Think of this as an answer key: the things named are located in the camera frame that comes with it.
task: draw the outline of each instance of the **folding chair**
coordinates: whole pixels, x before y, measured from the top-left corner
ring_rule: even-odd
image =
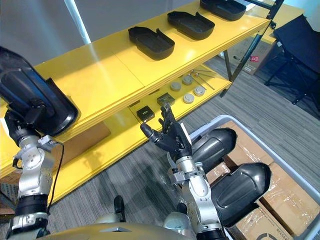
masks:
[[[320,80],[320,32],[314,31],[306,17],[301,15],[274,30],[273,34],[283,46],[286,61],[264,84],[266,86],[296,89],[298,95],[292,101],[294,105],[309,95],[319,110],[319,94],[315,93],[315,90],[319,87]],[[297,71],[297,76],[300,79],[299,83],[303,85],[302,88],[295,86],[293,82],[290,84],[271,82],[272,78],[282,72],[288,65],[291,65]],[[316,79],[309,83],[299,66],[306,67],[315,73],[317,75]]]

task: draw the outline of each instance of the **black metal shelf post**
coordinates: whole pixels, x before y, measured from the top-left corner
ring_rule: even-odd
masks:
[[[258,0],[245,0],[245,1],[247,1],[249,3],[252,3],[252,4],[255,4],[255,5],[259,6],[259,7],[268,9],[269,13],[266,16],[266,19],[270,20],[270,23],[263,31],[259,31],[255,35],[255,37],[252,40],[249,48],[246,50],[243,58],[241,59],[241,61],[239,62],[238,66],[236,67],[236,69],[234,70],[233,73],[232,73],[231,68],[230,68],[228,50],[226,49],[225,51],[223,51],[224,60],[225,60],[225,66],[226,66],[226,70],[227,70],[227,73],[228,73],[228,78],[229,78],[229,81],[231,82],[231,85],[234,83],[234,81],[237,78],[237,76],[239,75],[240,71],[242,70],[242,68],[244,67],[244,65],[248,61],[249,57],[251,56],[251,54],[253,53],[253,51],[257,47],[258,43],[262,39],[262,37],[265,34],[266,30],[274,24],[273,23],[273,19],[274,19],[275,15],[277,14],[279,8],[281,7],[282,3],[284,2],[284,0],[275,0],[273,5],[270,5],[270,4],[267,4],[265,2],[258,1]],[[227,93],[227,91],[228,91],[228,89],[224,89],[220,93],[220,97],[223,97]]]

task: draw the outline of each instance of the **cardboard box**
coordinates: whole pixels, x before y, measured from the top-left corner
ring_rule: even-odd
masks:
[[[270,188],[260,201],[290,234],[299,236],[320,207],[279,165],[274,162],[270,169]]]
[[[108,127],[102,121],[88,130],[76,135],[75,137],[71,138],[70,140],[64,143],[64,154],[62,160],[62,166],[67,162],[71,161],[75,157],[79,156],[102,139],[106,138],[111,134]],[[57,145],[54,149],[52,149],[52,154],[55,157],[55,162],[53,165],[53,172],[57,170],[60,162],[62,152],[62,146]],[[15,170],[9,175],[0,179],[0,183],[7,183],[7,184],[18,184],[19,179],[21,176],[21,170]]]
[[[221,162],[218,166],[206,174],[209,185],[212,185],[219,177],[227,173],[230,173],[230,169],[224,162]]]
[[[231,64],[237,66],[240,63],[253,39],[254,38],[250,36],[236,45],[228,48],[228,56]],[[279,47],[276,42],[270,44],[261,40],[242,70],[253,75],[269,60],[277,56],[281,51],[282,48]]]
[[[233,121],[229,121],[221,126],[221,128],[230,128],[235,130],[237,134],[236,146],[228,154],[229,158],[236,164],[263,162],[267,165],[274,160],[269,156],[254,140],[251,139],[240,127]]]
[[[253,210],[235,226],[228,228],[228,231],[234,236],[234,239],[237,240],[293,239],[263,206]]]

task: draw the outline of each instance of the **yellow shelf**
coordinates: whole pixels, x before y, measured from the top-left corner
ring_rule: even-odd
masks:
[[[198,66],[196,69],[203,69],[206,71],[211,70],[203,65]],[[171,83],[168,83],[161,87],[159,91],[142,98],[140,102],[134,106],[127,107],[104,120],[105,124],[111,131],[111,135],[61,167],[55,187],[53,201],[55,202],[63,198],[66,194],[70,193],[72,190],[76,189],[88,179],[115,163],[125,154],[147,140],[140,130],[141,122],[138,120],[138,116],[136,114],[137,110],[148,105],[155,113],[155,117],[147,123],[152,128],[160,130],[161,125],[158,122],[158,119],[161,118],[161,111],[160,106],[157,104],[157,98],[162,94],[169,93],[175,99],[172,111],[175,117],[180,119],[200,104],[203,104],[208,99],[221,92],[223,89],[228,88],[231,84],[231,82],[224,79],[214,71],[205,72],[205,74],[214,76],[215,78],[201,76],[205,80],[204,82],[199,79],[199,77],[194,77],[198,82],[193,81],[192,85],[189,86],[182,84],[182,88],[178,92],[170,90]],[[174,82],[181,81],[181,77],[174,80]],[[192,93],[194,87],[199,85],[206,88],[205,94],[203,96],[195,96],[195,100],[192,104],[184,103],[183,96],[186,93]]]
[[[200,8],[199,1],[176,11],[191,14],[199,11],[215,23],[213,33],[206,39],[192,40],[171,27],[164,13],[137,24],[152,30],[160,28],[175,41],[173,53],[163,60],[154,61],[140,52],[129,41],[128,30],[125,29],[35,67],[44,78],[51,77],[80,112],[75,124],[57,137],[59,141],[65,142],[113,116],[269,23],[265,18],[249,15],[237,21],[227,21]],[[6,110],[4,104],[0,106],[0,117]],[[18,148],[3,129],[0,131],[2,178],[14,171],[12,156]]]

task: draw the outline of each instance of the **black cable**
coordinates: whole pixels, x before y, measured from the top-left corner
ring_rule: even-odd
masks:
[[[59,141],[57,141],[56,143],[60,144],[62,146],[62,151],[61,151],[61,158],[60,158],[59,166],[58,166],[58,169],[56,171],[56,175],[55,175],[55,179],[54,179],[54,183],[53,183],[51,200],[50,200],[49,206],[48,206],[47,211],[46,211],[46,213],[48,215],[50,215],[50,208],[51,208],[52,201],[54,200],[55,188],[56,188],[56,183],[57,183],[57,179],[58,179],[58,174],[59,174],[59,171],[60,171],[60,168],[61,168],[61,164],[62,164],[62,159],[64,157],[64,153],[65,153],[65,145],[62,142],[59,142]]]

